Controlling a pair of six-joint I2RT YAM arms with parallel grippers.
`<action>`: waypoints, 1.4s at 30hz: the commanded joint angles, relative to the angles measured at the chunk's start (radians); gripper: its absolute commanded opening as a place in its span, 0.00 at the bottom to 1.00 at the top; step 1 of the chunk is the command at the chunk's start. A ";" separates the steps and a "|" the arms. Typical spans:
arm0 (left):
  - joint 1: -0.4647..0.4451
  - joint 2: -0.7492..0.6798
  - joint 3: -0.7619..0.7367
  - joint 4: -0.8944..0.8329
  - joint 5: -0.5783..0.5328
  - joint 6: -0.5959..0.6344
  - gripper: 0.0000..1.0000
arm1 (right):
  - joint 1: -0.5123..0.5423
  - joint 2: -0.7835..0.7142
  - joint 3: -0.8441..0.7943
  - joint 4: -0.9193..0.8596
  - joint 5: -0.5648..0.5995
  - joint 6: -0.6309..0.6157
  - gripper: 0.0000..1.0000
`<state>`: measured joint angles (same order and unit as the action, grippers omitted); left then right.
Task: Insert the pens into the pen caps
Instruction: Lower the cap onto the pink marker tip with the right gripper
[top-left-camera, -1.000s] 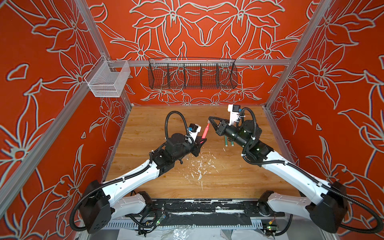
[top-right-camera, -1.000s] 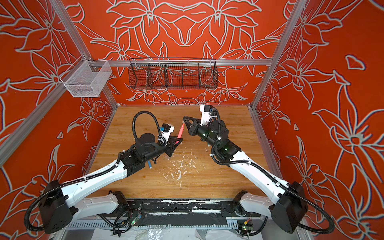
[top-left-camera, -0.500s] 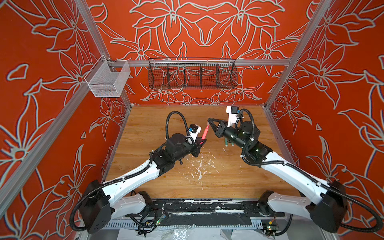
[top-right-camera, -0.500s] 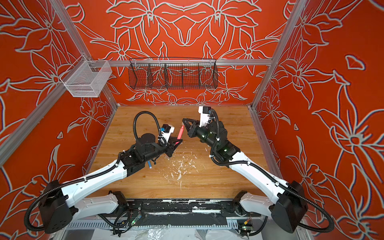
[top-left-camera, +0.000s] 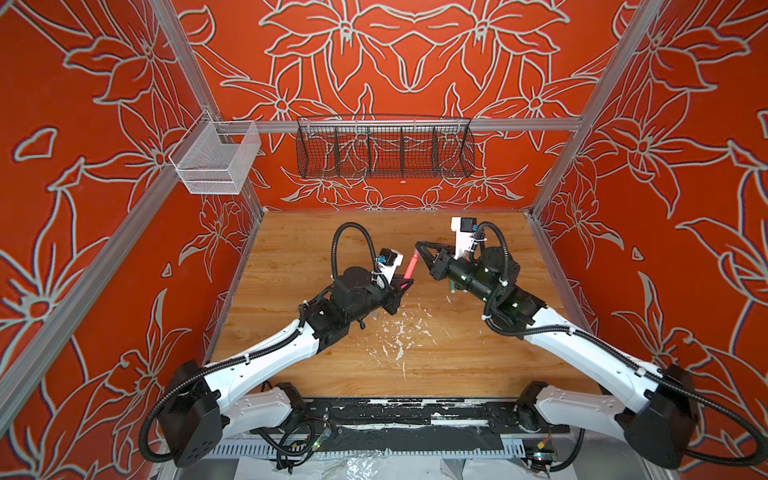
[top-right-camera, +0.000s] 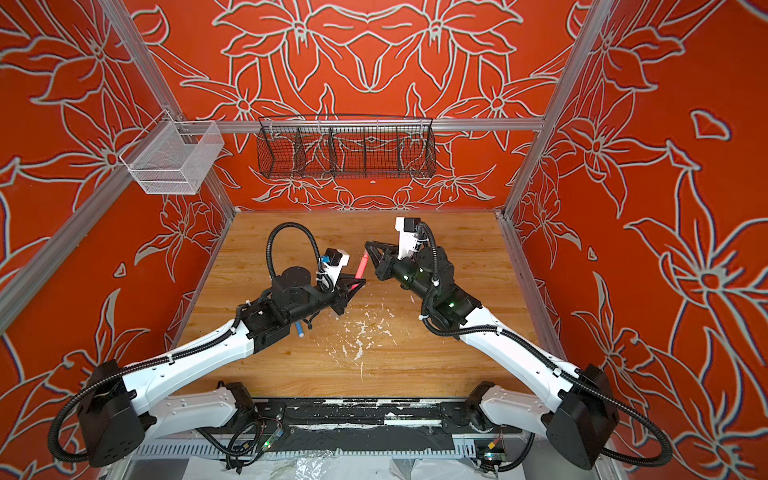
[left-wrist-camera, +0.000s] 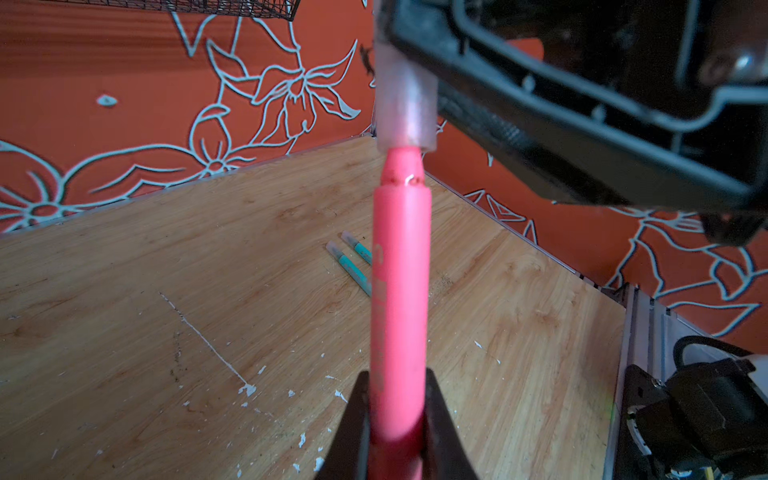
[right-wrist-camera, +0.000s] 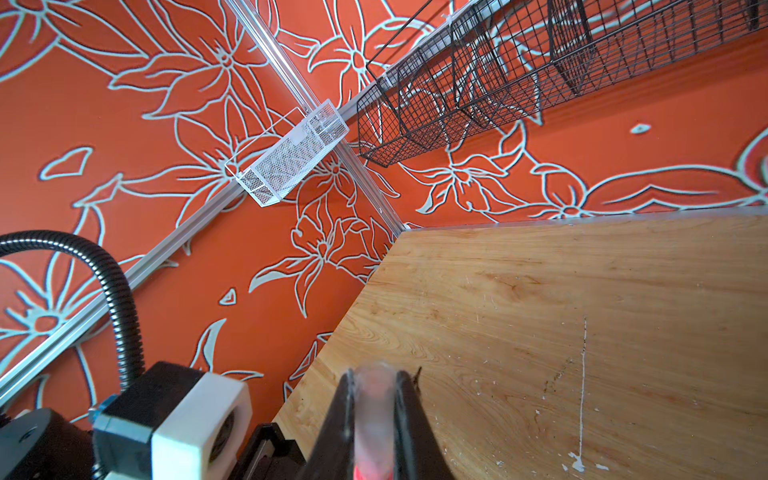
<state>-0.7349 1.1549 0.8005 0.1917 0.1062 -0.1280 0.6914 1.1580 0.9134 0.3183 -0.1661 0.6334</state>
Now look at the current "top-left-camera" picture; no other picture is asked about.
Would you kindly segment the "red pen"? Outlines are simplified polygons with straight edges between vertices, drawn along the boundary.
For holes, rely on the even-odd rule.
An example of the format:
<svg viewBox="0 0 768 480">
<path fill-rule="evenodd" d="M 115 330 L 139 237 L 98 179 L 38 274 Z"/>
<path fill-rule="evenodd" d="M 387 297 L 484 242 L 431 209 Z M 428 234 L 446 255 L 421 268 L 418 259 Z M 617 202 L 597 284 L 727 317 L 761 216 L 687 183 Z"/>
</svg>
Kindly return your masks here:
<svg viewBox="0 0 768 480">
<path fill-rule="evenodd" d="M 413 277 L 414 271 L 416 269 L 416 266 L 419 262 L 420 255 L 417 251 L 415 251 L 407 265 L 406 271 L 403 275 L 403 278 L 408 280 Z"/>
</svg>

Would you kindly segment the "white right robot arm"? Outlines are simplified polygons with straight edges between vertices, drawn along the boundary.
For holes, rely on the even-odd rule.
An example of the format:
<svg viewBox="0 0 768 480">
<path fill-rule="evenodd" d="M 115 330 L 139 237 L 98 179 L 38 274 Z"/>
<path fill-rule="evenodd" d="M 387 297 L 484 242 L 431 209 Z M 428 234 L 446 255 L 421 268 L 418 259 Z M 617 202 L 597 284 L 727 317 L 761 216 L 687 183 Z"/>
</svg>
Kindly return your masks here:
<svg viewBox="0 0 768 480">
<path fill-rule="evenodd" d="M 501 246 L 485 249 L 480 258 L 426 241 L 417 242 L 416 250 L 433 279 L 450 280 L 483 302 L 482 320 L 491 331 L 556 355 L 604 388 L 592 395 L 530 383 L 517 404 L 525 429 L 569 425 L 622 440 L 659 467 L 681 466 L 701 403 L 690 373 L 637 359 L 561 316 L 515 285 L 519 267 Z"/>
</svg>

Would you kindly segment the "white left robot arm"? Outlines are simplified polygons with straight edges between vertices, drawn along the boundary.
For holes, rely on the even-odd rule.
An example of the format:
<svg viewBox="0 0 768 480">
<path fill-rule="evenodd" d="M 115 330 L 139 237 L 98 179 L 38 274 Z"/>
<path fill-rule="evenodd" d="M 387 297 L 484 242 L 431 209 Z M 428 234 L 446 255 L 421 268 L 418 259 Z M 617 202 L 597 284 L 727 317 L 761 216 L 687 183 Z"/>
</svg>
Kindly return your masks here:
<svg viewBox="0 0 768 480">
<path fill-rule="evenodd" d="M 227 436 L 293 424 L 303 399 L 290 383 L 255 399 L 247 394 L 284 369 L 333 346 L 378 309 L 397 313 L 414 281 L 401 274 L 374 275 L 350 267 L 298 317 L 268 339 L 225 360 L 200 366 L 190 360 L 174 372 L 165 393 L 140 429 L 140 451 L 152 463 L 184 468 L 210 453 Z"/>
</svg>

